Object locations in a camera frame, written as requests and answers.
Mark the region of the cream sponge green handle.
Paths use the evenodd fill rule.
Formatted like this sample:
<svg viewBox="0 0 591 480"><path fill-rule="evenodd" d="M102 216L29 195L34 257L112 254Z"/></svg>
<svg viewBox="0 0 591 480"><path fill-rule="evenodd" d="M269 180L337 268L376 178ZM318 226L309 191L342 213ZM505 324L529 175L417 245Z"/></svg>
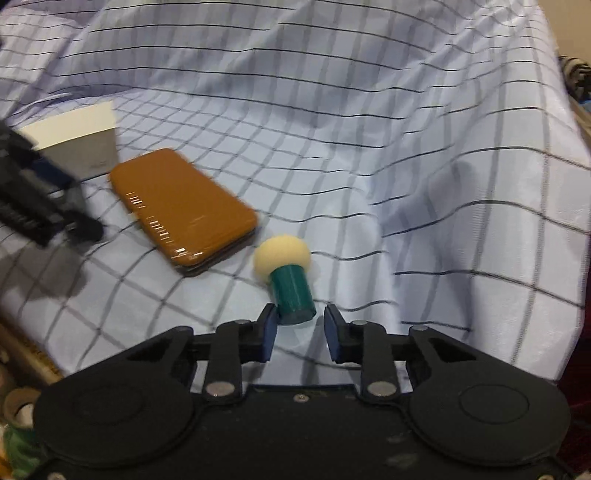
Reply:
<svg viewBox="0 0 591 480"><path fill-rule="evenodd" d="M253 270L270 286L280 324L297 325L315 317L315 301L308 285L311 252L301 238L277 235L256 248Z"/></svg>

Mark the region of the black white patterned item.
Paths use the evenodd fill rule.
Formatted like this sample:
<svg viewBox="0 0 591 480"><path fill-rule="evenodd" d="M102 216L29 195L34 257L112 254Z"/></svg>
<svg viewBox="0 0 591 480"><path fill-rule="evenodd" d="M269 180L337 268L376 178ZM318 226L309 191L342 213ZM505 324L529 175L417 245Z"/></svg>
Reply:
<svg viewBox="0 0 591 480"><path fill-rule="evenodd" d="M567 56L560 56L559 64L568 93L579 103L589 101L591 93L590 65L580 58Z"/></svg>

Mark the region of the green cloth with tape roll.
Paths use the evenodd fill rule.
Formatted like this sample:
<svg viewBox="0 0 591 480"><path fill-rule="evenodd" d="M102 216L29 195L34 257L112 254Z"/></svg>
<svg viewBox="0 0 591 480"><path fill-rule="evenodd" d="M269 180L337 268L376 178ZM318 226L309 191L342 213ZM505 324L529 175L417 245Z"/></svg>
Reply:
<svg viewBox="0 0 591 480"><path fill-rule="evenodd" d="M4 449L13 479L28 478L46 460L33 422L39 396L37 389L16 388L6 396L2 406L7 423L3 433Z"/></svg>

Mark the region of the white cardboard box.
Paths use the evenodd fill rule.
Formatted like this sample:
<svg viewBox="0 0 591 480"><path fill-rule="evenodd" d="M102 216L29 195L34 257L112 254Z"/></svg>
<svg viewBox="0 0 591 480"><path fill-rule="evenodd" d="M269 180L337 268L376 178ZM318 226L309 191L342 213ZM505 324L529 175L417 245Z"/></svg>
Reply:
<svg viewBox="0 0 591 480"><path fill-rule="evenodd" d="M111 101L53 115L17 131L52 163L80 180L107 174L119 163Z"/></svg>

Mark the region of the checkered light blue cloth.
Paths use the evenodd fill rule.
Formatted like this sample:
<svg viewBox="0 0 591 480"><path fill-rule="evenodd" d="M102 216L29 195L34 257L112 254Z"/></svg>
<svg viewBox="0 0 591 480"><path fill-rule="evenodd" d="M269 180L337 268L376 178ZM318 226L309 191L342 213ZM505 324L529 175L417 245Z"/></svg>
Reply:
<svg viewBox="0 0 591 480"><path fill-rule="evenodd" d="M311 250L315 305L548 380L583 323L590 156L533 1L13 1L1 115L109 101Z"/></svg>

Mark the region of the brown leather case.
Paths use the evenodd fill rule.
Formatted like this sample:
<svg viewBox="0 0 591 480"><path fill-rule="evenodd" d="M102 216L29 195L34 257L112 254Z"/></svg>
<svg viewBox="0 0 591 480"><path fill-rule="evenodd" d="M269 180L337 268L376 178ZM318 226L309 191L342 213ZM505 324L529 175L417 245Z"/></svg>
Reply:
<svg viewBox="0 0 591 480"><path fill-rule="evenodd" d="M256 212L164 148L115 166L112 189L175 267L200 269L252 237Z"/></svg>

